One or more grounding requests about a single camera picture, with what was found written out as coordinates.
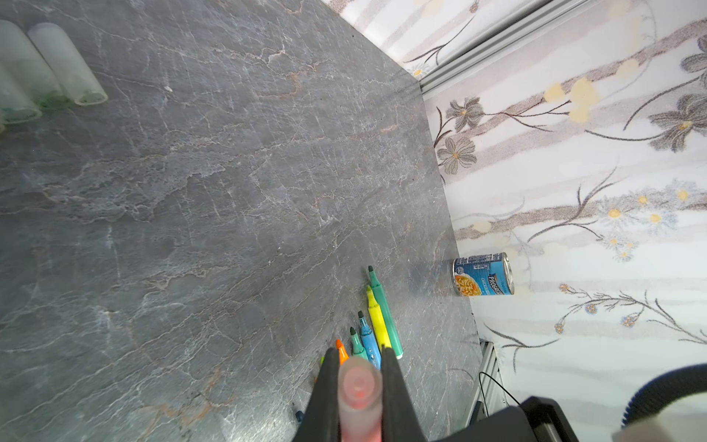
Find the floral curtain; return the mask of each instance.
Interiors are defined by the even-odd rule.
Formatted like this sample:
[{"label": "floral curtain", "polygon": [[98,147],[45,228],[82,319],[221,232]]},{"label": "floral curtain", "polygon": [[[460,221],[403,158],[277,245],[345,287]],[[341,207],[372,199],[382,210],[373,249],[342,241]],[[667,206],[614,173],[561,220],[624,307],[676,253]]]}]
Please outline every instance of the floral curtain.
[{"label": "floral curtain", "polygon": [[425,99],[460,255],[510,258],[470,299],[504,385],[609,440],[707,360],[707,2],[588,2]]},{"label": "floral curtain", "polygon": [[548,0],[322,0],[418,80],[514,13]]}]

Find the gray flower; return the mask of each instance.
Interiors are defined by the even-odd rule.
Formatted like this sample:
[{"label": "gray flower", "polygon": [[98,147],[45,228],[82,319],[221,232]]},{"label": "gray flower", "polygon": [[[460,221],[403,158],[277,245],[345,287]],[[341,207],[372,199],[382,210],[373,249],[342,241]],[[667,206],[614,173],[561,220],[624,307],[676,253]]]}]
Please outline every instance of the gray flower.
[{"label": "gray flower", "polygon": [[472,154],[476,149],[474,142],[463,136],[458,141],[447,138],[444,141],[446,149],[443,147],[437,151],[437,157],[444,165],[444,173],[447,175],[456,175],[459,170],[459,164],[468,168],[476,163],[477,157]]},{"label": "gray flower", "polygon": [[707,135],[707,95],[683,95],[677,102],[677,109],[677,111],[672,110],[649,117],[650,122],[667,129],[660,138],[650,142],[655,150],[670,149],[673,152],[684,150],[685,137],[693,129],[702,135]]},{"label": "gray flower", "polygon": [[454,129],[459,132],[464,126],[476,127],[484,116],[484,108],[479,104],[479,97],[465,98],[464,105],[459,106],[456,100],[449,103],[447,118],[455,118]]},{"label": "gray flower", "polygon": [[707,88],[707,35],[703,35],[697,40],[697,46],[702,53],[683,58],[680,66],[688,72],[703,71],[700,81],[702,86]]}]

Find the progresso soup can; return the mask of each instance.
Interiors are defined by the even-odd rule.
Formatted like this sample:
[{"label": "progresso soup can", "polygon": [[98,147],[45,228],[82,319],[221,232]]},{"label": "progresso soup can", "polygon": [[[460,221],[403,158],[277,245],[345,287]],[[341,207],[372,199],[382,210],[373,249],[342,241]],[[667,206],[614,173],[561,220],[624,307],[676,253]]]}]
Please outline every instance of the progresso soup can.
[{"label": "progresso soup can", "polygon": [[503,252],[453,260],[452,281],[461,296],[512,295],[515,290]]}]

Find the orange marker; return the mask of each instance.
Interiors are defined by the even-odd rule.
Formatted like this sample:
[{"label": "orange marker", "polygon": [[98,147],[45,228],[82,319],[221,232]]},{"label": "orange marker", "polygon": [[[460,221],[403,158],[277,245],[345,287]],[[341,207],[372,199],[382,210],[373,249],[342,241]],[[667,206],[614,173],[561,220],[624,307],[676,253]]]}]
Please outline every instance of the orange marker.
[{"label": "orange marker", "polygon": [[339,350],[339,365],[343,365],[349,359],[349,354],[346,353],[346,349],[340,339],[337,339],[337,349]]}]

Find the wire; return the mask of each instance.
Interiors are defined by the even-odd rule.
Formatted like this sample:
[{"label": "wire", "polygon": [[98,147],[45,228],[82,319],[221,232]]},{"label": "wire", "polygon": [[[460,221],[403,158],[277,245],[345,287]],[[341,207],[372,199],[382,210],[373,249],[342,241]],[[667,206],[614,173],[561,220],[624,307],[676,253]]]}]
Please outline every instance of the wire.
[{"label": "wire", "polygon": [[479,372],[479,388],[481,388],[481,397],[484,399],[484,408],[486,409],[486,417],[489,416],[489,406],[486,405],[486,395],[484,394],[484,384],[481,382],[481,375],[482,375],[482,374],[488,376],[489,379],[491,379],[493,382],[496,383],[496,385],[498,385],[499,387],[501,387],[501,389],[502,389],[503,391],[505,391],[506,394],[509,395],[511,399],[515,400],[515,403],[518,404],[518,406],[520,406],[520,402],[518,402],[518,399],[515,399],[515,398],[513,397],[513,395],[511,395],[511,394],[508,392],[508,390],[506,390],[506,389],[503,387],[503,385],[501,385],[496,379],[493,378],[493,376],[491,376],[490,374],[488,374],[486,371],[480,371],[480,372]]}]

